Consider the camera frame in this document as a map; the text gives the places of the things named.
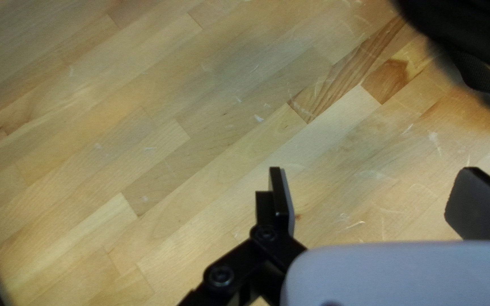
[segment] black fabric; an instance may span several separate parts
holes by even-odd
[[[490,65],[490,0],[399,0],[418,30]]]
[[[411,24],[447,49],[466,85],[490,94],[490,0],[398,2]]]

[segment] white plastic part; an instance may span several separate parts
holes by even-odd
[[[490,241],[308,250],[287,273],[281,306],[490,306]]]

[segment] scuff mark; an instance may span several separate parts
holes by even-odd
[[[336,222],[348,222],[350,219],[349,215],[346,213],[341,213],[340,217],[337,219]]]
[[[437,132],[429,132],[428,139],[434,143],[436,149],[438,150],[438,155],[442,155],[442,150],[440,149],[440,144],[438,142],[438,133]]]

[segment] scratch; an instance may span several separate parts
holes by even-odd
[[[347,22],[342,22],[342,24],[343,24],[343,25],[344,25],[344,26],[345,26],[345,27],[346,27],[346,28],[349,30],[349,32],[350,32],[351,34],[353,34],[353,36],[356,36],[356,35],[354,34],[353,28],[351,28],[351,27],[350,27],[350,25],[349,25],[349,24],[347,24]]]
[[[385,239],[385,218],[381,216],[381,240],[386,241]]]
[[[292,94],[290,93],[290,82],[286,82],[286,92],[289,93],[289,99],[291,102],[294,102],[292,98]]]
[[[368,21],[367,19],[365,19],[364,17],[362,17],[360,15],[356,15],[355,14],[354,17],[357,18],[357,19],[359,19],[359,20],[361,20],[361,21],[364,21],[364,23],[367,24],[367,25],[369,25],[369,26],[372,25],[370,21]]]
[[[366,223],[366,222],[364,222],[364,221],[358,221],[357,223],[353,223],[353,224],[351,224],[350,226],[348,226],[348,227],[344,228],[342,231],[344,231],[344,230],[348,230],[348,229],[350,229],[350,228],[353,228],[353,227],[355,227],[355,226],[358,226],[358,225],[361,225],[361,224],[364,224],[364,223]]]
[[[258,69],[260,65],[256,65],[255,68],[253,70],[251,70],[249,73],[253,73],[256,69]]]
[[[400,106],[402,106],[403,108],[405,108],[405,109],[409,110],[410,112],[414,112],[414,113],[416,113],[416,114],[418,114],[418,115],[421,115],[421,113],[420,113],[420,112],[418,112],[417,110],[415,110],[415,109],[413,109],[413,108],[411,108],[411,107],[409,107],[409,106],[406,106],[406,105],[404,105],[404,104],[403,104],[403,103],[401,103],[401,102],[398,102],[398,101],[397,101],[397,103],[398,103]]]
[[[168,170],[171,172],[172,176],[173,176],[173,177],[177,177],[177,175],[175,174],[175,170],[173,170],[173,169],[172,169],[172,168],[169,166],[168,162],[167,162],[167,161],[164,161],[164,164],[166,164],[166,168],[167,168],[167,169],[168,169]]]
[[[307,109],[305,109],[305,108],[301,107],[301,106],[300,106],[300,104],[298,104],[298,103],[296,103],[296,102],[292,101],[292,105],[293,105],[293,106],[294,106],[296,109],[298,109],[300,112],[302,112],[302,113],[304,113],[304,114],[306,114],[306,115],[308,115],[308,116],[314,116],[314,115],[313,115],[313,113],[311,113],[311,112],[310,112],[310,111],[308,111]]]
[[[201,69],[205,71],[206,73],[212,73],[213,68],[206,67],[204,63],[201,63]]]
[[[390,213],[405,213],[403,211],[396,211],[396,210],[390,210],[390,209],[385,209],[385,208],[381,208],[381,207],[377,207],[379,208],[379,210],[383,211],[383,212],[390,212]]]
[[[323,82],[317,82],[317,83],[315,83],[315,89],[314,89],[314,94],[315,94],[315,97],[317,97],[317,93],[318,93],[318,85],[319,85],[320,83],[323,83]]]
[[[403,131],[400,135],[404,135],[405,133],[407,133],[413,126],[413,123],[409,125],[409,127],[407,129],[405,129],[405,131]]]
[[[428,139],[434,143],[436,146],[436,149],[438,149],[438,155],[442,155],[442,150],[440,149],[440,144],[438,142],[438,133],[436,132],[429,132],[428,133]]]

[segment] bolt head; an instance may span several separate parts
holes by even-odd
[[[228,266],[214,267],[209,273],[209,283],[215,287],[228,286],[234,279],[234,271]]]

